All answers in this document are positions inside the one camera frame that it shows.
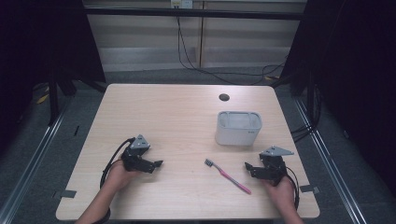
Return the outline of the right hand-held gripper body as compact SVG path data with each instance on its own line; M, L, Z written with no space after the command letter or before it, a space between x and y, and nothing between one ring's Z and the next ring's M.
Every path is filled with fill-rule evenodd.
M282 147L271 146L260 153L263 167L259 172L259 179L270 180L277 186L287 174L286 163L283 156L293 155L293 152Z

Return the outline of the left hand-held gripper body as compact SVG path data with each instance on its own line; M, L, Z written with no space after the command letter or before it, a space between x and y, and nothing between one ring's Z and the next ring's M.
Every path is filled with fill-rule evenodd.
M140 167L152 167L151 161L146 161L142 156L149 150L150 144L142 134L124 149L121 154L124 167L127 171L140 171Z

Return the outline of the person's right hand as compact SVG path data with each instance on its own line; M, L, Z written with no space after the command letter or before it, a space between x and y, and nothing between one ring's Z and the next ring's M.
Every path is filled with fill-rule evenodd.
M269 180L263 180L262 184L277 208L294 207L294 187L287 177L284 176L276 186Z

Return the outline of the person's left hand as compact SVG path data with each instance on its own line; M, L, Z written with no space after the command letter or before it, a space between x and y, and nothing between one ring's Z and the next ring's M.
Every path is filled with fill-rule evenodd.
M106 181L102 189L119 191L127 186L133 178L139 176L138 171L127 171L122 160L115 161L109 170Z

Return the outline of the pink toothbrush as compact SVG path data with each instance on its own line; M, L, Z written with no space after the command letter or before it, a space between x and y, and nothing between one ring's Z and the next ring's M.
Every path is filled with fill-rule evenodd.
M244 191L247 194L251 194L251 190L248 189L247 187L245 187L244 185L240 184L238 181L236 181L234 178L232 178L231 176L229 176L225 171L223 171L217 164L215 164L212 160L210 159L205 159L205 164L209 167L215 167L219 173L225 177L226 179L228 179L229 181L231 181L234 185L236 185L239 189L241 189L242 191Z

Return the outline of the white plastic container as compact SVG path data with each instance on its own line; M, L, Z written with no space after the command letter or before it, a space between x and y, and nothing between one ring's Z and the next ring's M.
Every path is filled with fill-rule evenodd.
M215 139L224 146L252 146L261 128L262 118L256 112L221 111Z

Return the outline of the black tape strip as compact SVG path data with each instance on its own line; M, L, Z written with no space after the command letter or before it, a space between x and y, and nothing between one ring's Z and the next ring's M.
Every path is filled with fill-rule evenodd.
M61 200L62 198L74 198L76 194L77 192L75 190L64 189L64 190L55 191L52 197L54 199Z
M300 186L300 190L302 193L312 192L313 194L320 193L319 187L314 187L311 185Z

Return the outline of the black wristband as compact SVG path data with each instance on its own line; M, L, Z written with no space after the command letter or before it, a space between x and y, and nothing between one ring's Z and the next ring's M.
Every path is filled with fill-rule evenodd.
M108 209L106 214L102 218L93 222L92 224L105 224L107 221L109 221L110 215L111 215L111 210Z

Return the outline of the black curtain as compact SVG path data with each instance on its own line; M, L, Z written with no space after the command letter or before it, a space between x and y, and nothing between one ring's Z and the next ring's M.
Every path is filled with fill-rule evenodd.
M0 0L0 155L16 138L33 88L49 84L52 119L57 90L80 80L98 91L106 82L82 0Z
M396 197L396 0L306 0L282 76L318 85Z

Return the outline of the black metal crossbar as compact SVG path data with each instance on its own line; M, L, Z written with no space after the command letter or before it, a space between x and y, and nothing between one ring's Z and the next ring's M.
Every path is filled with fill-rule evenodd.
M302 13L279 13L257 11L231 11L209 9L174 9L174 8L128 8L128 7L85 7L86 14L126 15L126 16L163 16L194 18L232 18L257 20L301 21L306 16Z

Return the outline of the metal floor rail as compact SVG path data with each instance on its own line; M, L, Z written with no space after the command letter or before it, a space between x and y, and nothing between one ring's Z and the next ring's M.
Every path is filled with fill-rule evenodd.
M64 114L70 106L71 102L72 97L67 97L65 99L59 115L55 117L55 120L47 128L44 136L42 137L39 145L35 150L35 153L33 154L33 157L30 159L26 168L21 174L21 177L17 182L16 187L14 188L14 190L11 191L4 206L0 210L0 224L11 224L27 190L29 189L33 181L33 178L35 177L40 163L43 161L56 133L58 132L61 124L63 123Z
M307 108L303 101L298 98L294 98L293 101L296 104L299 114L304 122L304 126L309 130L310 138L312 139L353 224L369 224L351 190L347 186L345 179L342 177L338 167L336 166L319 131L312 127L312 124L308 119Z

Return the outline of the white wall socket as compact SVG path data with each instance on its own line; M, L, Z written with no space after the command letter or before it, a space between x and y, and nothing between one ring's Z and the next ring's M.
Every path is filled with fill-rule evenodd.
M193 9L192 0L170 0L171 8Z

